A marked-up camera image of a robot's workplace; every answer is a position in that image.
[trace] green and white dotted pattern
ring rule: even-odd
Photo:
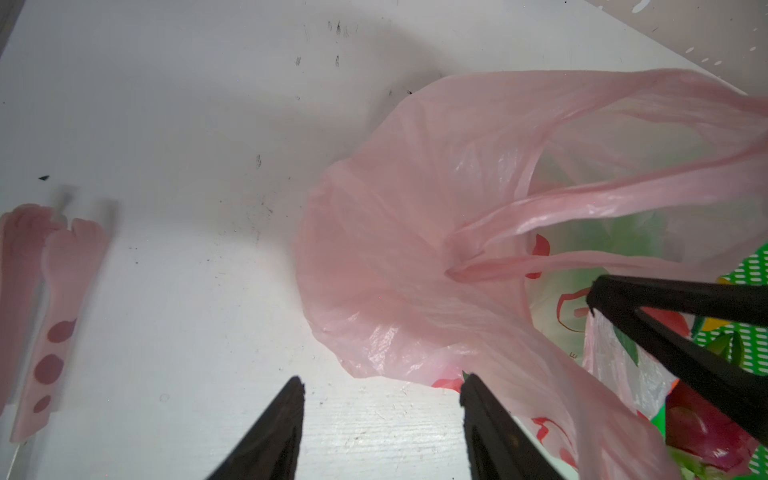
[[[768,245],[744,259],[738,268],[723,278],[737,285],[767,285]],[[757,375],[768,375],[768,329],[731,323],[712,332],[701,332],[694,341],[703,346],[717,338],[721,333],[731,333],[734,330],[738,331],[744,342],[744,369]],[[764,446],[757,449],[750,462],[750,468],[755,475],[739,478],[744,480],[768,478],[768,449]]]

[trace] pink plastic utensil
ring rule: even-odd
[[[98,223],[75,219],[45,242],[42,272],[51,289],[45,321],[35,341],[30,369],[11,434],[21,442],[48,423],[51,401],[67,359],[88,287],[107,252],[109,239]]]
[[[32,300],[40,283],[45,239],[62,228],[53,209],[21,205],[0,217],[0,414],[11,395]]]

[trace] pink plastic bag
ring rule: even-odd
[[[564,349],[599,273],[714,281],[768,240],[767,132],[768,102],[686,71],[443,78],[312,192],[306,318],[353,376],[478,373],[582,478],[679,478]]]

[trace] white wooden surface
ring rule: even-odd
[[[298,478],[468,478],[456,393],[352,379],[310,334],[306,192],[443,75],[658,67],[694,66],[583,0],[27,0],[0,210],[66,204],[115,236],[21,478],[204,478],[294,374]]]

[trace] white spot on floor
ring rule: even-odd
[[[650,3],[650,0],[640,0],[640,3],[635,5],[634,8],[632,8],[632,13],[642,12],[643,8],[646,8],[649,3]]]

